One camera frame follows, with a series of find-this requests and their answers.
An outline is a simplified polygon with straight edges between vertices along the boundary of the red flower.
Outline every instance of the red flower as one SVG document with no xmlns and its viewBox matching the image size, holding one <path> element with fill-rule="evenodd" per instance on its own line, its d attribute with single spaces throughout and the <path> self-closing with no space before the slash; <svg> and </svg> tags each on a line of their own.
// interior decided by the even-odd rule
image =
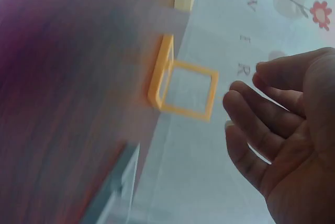
<svg viewBox="0 0 335 224">
<path fill-rule="evenodd" d="M 309 11 L 314 16 L 313 21 L 319 23 L 320 28 L 325 28 L 326 31 L 329 31 L 327 24 L 330 24 L 328 16 L 331 14 L 331 8 L 327 8 L 327 2 L 319 3 L 318 1 L 314 2 L 313 8 Z"/>
</svg>

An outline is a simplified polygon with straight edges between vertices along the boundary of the yellow plastic frame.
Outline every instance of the yellow plastic frame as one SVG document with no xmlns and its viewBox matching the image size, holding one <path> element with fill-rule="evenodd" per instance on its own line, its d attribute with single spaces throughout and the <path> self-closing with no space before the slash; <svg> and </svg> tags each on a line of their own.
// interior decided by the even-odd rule
<svg viewBox="0 0 335 224">
<path fill-rule="evenodd" d="M 171 75 L 174 68 L 190 70 L 211 77 L 210 89 L 208 92 L 204 113 L 199 113 L 193 110 L 165 103 L 166 94 L 168 93 L 169 90 Z M 160 97 L 160 89 L 162 86 L 165 71 L 167 71 L 167 82 L 165 89 L 163 91 L 163 97 Z M 218 80 L 219 80 L 219 73 L 217 71 L 213 71 L 198 65 L 193 65 L 187 62 L 175 60 L 173 54 L 173 35 L 164 35 L 161 49 L 158 54 L 156 65 L 153 71 L 148 91 L 148 99 L 150 103 L 160 111 L 168 113 L 176 113 L 186 117 L 196 118 L 204 121 L 210 121 Z"/>
</svg>

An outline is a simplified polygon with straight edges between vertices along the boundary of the finger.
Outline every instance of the finger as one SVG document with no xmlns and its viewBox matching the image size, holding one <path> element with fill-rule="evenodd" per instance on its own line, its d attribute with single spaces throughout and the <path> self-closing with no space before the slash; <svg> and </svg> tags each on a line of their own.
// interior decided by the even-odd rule
<svg viewBox="0 0 335 224">
<path fill-rule="evenodd" d="M 230 159 L 239 172 L 259 191 L 268 164 L 249 148 L 246 136 L 237 126 L 230 124 L 226 128 L 226 140 Z"/>
<path fill-rule="evenodd" d="M 300 116 L 262 97 L 241 81 L 233 82 L 230 90 L 239 92 L 256 116 L 275 134 L 288 138 L 304 121 Z"/>
<path fill-rule="evenodd" d="M 248 137 L 249 144 L 259 154 L 273 162 L 284 139 L 269 130 L 237 91 L 229 91 L 224 96 L 223 104 L 234 124 Z"/>
<path fill-rule="evenodd" d="M 303 91 L 305 73 L 319 57 L 333 54 L 332 48 L 322 48 L 303 54 L 282 57 L 256 66 L 259 77 L 268 85 L 278 89 Z"/>
<path fill-rule="evenodd" d="M 261 80 L 257 73 L 254 74 L 252 82 L 256 88 L 258 88 L 269 98 L 276 101 L 278 104 L 282 105 L 296 115 L 299 115 L 303 118 L 305 117 L 302 92 L 294 90 L 285 91 L 282 89 L 269 87 Z"/>
</svg>

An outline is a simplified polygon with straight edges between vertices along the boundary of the hand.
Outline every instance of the hand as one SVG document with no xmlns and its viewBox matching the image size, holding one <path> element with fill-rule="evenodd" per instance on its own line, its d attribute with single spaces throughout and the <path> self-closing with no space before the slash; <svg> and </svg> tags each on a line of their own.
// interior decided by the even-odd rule
<svg viewBox="0 0 335 224">
<path fill-rule="evenodd" d="M 286 109 L 234 82 L 223 101 L 231 160 L 276 223 L 335 223 L 335 50 L 259 63 L 253 83 Z"/>
</svg>

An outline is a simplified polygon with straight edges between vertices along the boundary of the wood grain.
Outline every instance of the wood grain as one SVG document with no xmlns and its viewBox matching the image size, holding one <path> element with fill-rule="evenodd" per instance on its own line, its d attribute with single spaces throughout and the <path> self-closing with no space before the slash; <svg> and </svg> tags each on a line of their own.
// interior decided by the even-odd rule
<svg viewBox="0 0 335 224">
<path fill-rule="evenodd" d="M 152 137 L 146 92 L 174 0 L 0 0 L 0 222 L 77 223 L 123 145 Z"/>
</svg>

